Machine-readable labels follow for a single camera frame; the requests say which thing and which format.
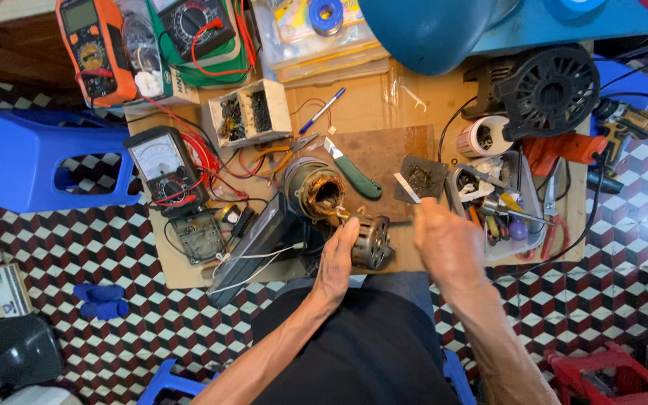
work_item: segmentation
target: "scissors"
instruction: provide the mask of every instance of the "scissors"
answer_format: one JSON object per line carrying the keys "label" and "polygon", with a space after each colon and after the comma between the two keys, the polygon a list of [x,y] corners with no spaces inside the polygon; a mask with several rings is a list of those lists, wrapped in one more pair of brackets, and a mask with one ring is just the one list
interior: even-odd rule
{"label": "scissors", "polygon": [[274,148],[266,148],[265,150],[257,153],[257,155],[254,157],[253,161],[258,161],[259,159],[264,157],[264,155],[266,155],[267,153],[286,152],[286,155],[284,155],[283,159],[281,161],[279,161],[279,164],[274,169],[262,172],[260,174],[262,176],[266,176],[267,174],[276,173],[277,171],[282,170],[282,168],[287,165],[287,161],[289,161],[289,159],[292,158],[292,156],[294,155],[294,152],[298,152],[299,150],[304,148],[306,145],[309,144],[309,142],[314,141],[314,139],[316,137],[318,137],[319,135],[321,135],[320,132],[313,133],[313,134],[308,135],[308,136],[301,136],[301,137],[299,137],[299,139],[292,142],[292,144],[289,145],[289,146],[277,146],[277,147],[274,147]]}
{"label": "scissors", "polygon": [[[549,179],[549,183],[546,186],[546,194],[544,196],[544,215],[550,216],[550,221],[553,222],[553,226],[549,226],[549,229],[546,230],[546,236],[544,237],[544,244],[541,247],[541,259],[548,260],[552,257],[552,245],[554,244],[554,236],[557,234],[557,228],[562,227],[564,231],[564,242],[562,243],[563,251],[569,247],[571,240],[571,234],[569,232],[569,224],[562,219],[561,215],[557,212],[555,205],[557,203],[557,192],[559,190],[559,168],[561,165],[561,159],[556,162],[556,166],[553,168],[554,175]],[[531,261],[534,259],[534,249],[519,253],[516,255],[521,260]]]}

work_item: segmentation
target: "yellow drill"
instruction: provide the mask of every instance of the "yellow drill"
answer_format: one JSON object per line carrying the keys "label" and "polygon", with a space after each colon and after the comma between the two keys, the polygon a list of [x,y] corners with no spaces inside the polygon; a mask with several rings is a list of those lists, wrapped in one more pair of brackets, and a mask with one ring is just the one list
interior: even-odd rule
{"label": "yellow drill", "polygon": [[597,119],[599,135],[606,136],[608,151],[604,174],[610,179],[617,176],[617,164],[621,152],[629,140],[643,141],[648,139],[648,111],[634,108],[624,102],[612,99],[601,99],[592,112]]}

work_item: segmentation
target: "tape roll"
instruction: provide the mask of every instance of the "tape roll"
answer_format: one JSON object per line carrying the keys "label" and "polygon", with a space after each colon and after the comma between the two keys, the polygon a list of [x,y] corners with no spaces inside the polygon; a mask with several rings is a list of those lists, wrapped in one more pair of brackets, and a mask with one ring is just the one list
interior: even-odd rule
{"label": "tape roll", "polygon": [[545,0],[549,13],[561,20],[573,20],[589,13],[606,0]]}
{"label": "tape roll", "polygon": [[314,31],[330,37],[344,24],[344,6],[339,0],[312,0],[309,4],[309,20]]}

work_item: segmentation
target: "checkered tile floor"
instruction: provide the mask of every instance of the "checkered tile floor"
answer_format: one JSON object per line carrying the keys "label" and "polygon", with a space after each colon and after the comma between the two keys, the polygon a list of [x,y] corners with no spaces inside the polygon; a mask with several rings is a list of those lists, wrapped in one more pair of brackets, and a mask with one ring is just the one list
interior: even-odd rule
{"label": "checkered tile floor", "polygon": [[[487,269],[512,326],[545,375],[551,376],[542,357],[547,349],[576,355],[608,340],[632,347],[648,339],[648,140],[633,142],[627,152],[619,166],[626,188],[619,196],[603,196],[586,258],[530,272]],[[83,157],[67,165],[75,175],[83,168],[94,173],[78,179],[87,190],[113,187],[116,175],[108,173],[115,157]],[[132,189],[137,187],[134,181]],[[251,319],[283,286],[249,285],[221,310],[208,305],[202,290],[167,289],[145,202],[21,216],[0,209],[0,246],[28,273],[31,300],[55,327],[66,358],[59,384],[85,403],[134,403],[167,357],[178,359],[175,371],[184,377],[211,377],[251,345]],[[524,273],[505,275],[513,272]],[[130,314],[106,322],[80,316],[81,302],[72,294],[80,282],[121,285]],[[473,377],[476,363],[463,327],[437,289],[430,291],[441,344],[459,354]]]}

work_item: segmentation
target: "hand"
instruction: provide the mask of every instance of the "hand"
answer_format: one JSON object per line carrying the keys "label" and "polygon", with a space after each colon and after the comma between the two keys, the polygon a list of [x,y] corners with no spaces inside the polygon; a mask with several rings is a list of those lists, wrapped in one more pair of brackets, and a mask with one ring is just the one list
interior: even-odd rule
{"label": "hand", "polygon": [[414,244],[442,293],[488,284],[484,272],[484,232],[473,222],[422,198],[414,207]]}
{"label": "hand", "polygon": [[312,292],[323,296],[334,308],[339,306],[349,288],[351,248],[358,237],[359,219],[353,217],[324,245]]}

